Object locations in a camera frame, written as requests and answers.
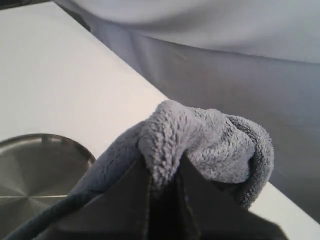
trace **gray fabric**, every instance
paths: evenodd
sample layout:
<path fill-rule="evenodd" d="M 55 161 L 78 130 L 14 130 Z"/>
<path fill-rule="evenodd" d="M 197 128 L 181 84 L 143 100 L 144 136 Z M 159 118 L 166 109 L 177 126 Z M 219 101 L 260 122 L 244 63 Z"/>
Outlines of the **gray fabric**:
<path fill-rule="evenodd" d="M 244 208 L 258 197 L 274 167 L 271 139 L 261 126 L 215 109 L 186 107 L 167 100 L 147 120 L 120 135 L 66 199 L 6 240 L 36 237 L 53 221 L 105 192 L 142 155 L 152 176 L 153 191 L 159 193 L 172 180 L 183 153 L 207 180 L 234 184 L 236 191 L 229 193 Z"/>
<path fill-rule="evenodd" d="M 154 39 L 320 63 L 318 0 L 56 0 Z"/>

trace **metal bowl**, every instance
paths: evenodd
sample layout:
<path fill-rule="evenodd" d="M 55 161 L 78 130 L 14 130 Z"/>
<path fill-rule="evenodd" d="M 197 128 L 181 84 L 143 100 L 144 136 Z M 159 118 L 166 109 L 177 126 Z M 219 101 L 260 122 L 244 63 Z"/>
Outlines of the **metal bowl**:
<path fill-rule="evenodd" d="M 63 136 L 0 142 L 0 239 L 65 198 L 94 161 L 84 146 Z"/>

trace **white countertop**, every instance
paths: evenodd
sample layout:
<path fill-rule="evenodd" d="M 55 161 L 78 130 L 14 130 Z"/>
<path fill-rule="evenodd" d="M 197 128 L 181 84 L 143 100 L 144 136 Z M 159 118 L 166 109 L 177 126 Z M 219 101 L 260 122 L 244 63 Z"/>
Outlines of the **white countertop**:
<path fill-rule="evenodd" d="M 97 158 L 166 99 L 52 2 L 0 11 L 0 29 L 0 141 L 57 134 Z M 271 184 L 251 211 L 290 240 L 320 239 L 320 225 Z"/>

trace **gray microfiber towel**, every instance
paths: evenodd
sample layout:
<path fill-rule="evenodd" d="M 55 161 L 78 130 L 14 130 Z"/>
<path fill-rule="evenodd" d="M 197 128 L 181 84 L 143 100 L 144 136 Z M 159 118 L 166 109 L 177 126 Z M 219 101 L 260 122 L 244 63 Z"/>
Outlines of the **gray microfiber towel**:
<path fill-rule="evenodd" d="M 120 135 L 67 199 L 17 232 L 34 236 L 34 232 L 43 231 L 50 221 L 70 212 L 70 206 L 83 206 L 93 193 L 105 192 L 141 156 L 152 175 L 152 191 L 161 193 L 173 179 L 183 153 L 208 181 L 244 208 L 258 197 L 274 168 L 271 139 L 258 124 L 215 109 L 186 107 L 166 100 L 148 119 Z M 13 233 L 7 239 L 19 239 L 18 235 Z"/>

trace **towel fold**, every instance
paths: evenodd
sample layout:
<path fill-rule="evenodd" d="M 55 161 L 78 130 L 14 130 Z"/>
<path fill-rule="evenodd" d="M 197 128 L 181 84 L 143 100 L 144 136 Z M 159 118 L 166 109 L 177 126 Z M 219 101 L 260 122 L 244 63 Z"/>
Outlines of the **towel fold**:
<path fill-rule="evenodd" d="M 173 179 L 183 153 L 208 181 L 244 208 L 258 197 L 274 168 L 271 139 L 258 124 L 215 109 L 186 107 L 166 100 L 148 119 L 120 135 L 67 199 L 27 222 L 7 240 L 37 236 L 45 226 L 70 212 L 73 199 L 77 206 L 84 206 L 97 195 L 94 193 L 103 193 L 112 186 L 141 156 L 151 173 L 152 192 L 157 198 L 161 195 L 157 193 Z"/>

